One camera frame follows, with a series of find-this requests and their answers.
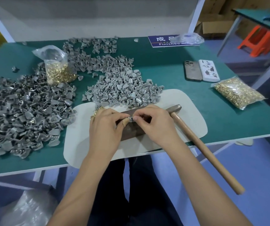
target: orange plastic stool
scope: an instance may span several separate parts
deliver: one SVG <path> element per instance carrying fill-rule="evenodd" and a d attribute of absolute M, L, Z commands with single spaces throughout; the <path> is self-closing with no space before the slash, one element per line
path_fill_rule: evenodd
<path fill-rule="evenodd" d="M 260 25 L 255 26 L 237 48 L 241 49 L 243 46 L 252 49 L 251 57 L 258 57 L 261 53 L 267 54 L 270 51 L 270 30 Z"/>

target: person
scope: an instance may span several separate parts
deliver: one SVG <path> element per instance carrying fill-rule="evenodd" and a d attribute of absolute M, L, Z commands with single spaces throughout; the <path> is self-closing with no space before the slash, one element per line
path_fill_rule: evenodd
<path fill-rule="evenodd" d="M 91 119 L 88 155 L 48 226 L 183 225 L 150 156 L 129 158 L 129 202 L 125 199 L 124 159 L 111 159 L 128 116 L 109 108 Z M 143 119 L 146 116 L 152 117 L 150 123 Z M 181 140 L 166 110 L 148 105 L 136 110 L 133 120 L 171 158 L 201 226 L 252 225 Z"/>

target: stack of cardboard boxes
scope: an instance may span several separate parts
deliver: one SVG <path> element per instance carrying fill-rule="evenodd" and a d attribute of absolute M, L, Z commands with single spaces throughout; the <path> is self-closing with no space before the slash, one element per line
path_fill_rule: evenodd
<path fill-rule="evenodd" d="M 236 18 L 232 9 L 270 9 L 270 0 L 205 0 L 195 32 L 204 38 L 224 37 Z M 244 39 L 254 26 L 243 19 L 236 34 Z"/>

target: bag of brass pins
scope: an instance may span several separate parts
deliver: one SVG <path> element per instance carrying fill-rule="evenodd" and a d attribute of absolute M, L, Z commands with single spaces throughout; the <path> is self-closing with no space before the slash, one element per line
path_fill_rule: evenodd
<path fill-rule="evenodd" d="M 53 45 L 32 51 L 35 56 L 44 60 L 47 84 L 69 83 L 77 78 L 68 67 L 68 55 Z"/>
<path fill-rule="evenodd" d="M 211 84 L 221 95 L 235 107 L 244 110 L 247 105 L 265 99 L 263 95 L 242 82 L 238 77 L 232 77 Z"/>

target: hand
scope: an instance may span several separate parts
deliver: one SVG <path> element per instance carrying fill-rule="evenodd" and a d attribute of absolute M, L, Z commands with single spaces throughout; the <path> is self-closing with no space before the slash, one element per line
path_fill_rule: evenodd
<path fill-rule="evenodd" d="M 147 123 L 143 117 L 152 117 L 151 123 Z M 167 149 L 172 143 L 180 141 L 174 120 L 169 113 L 155 105 L 148 105 L 138 109 L 133 114 L 133 120 L 144 130 L 150 139 L 163 149 Z"/>
<path fill-rule="evenodd" d="M 111 108 L 99 109 L 91 118 L 89 129 L 89 153 L 110 162 L 119 146 L 122 131 L 129 122 L 128 114 L 119 113 Z"/>

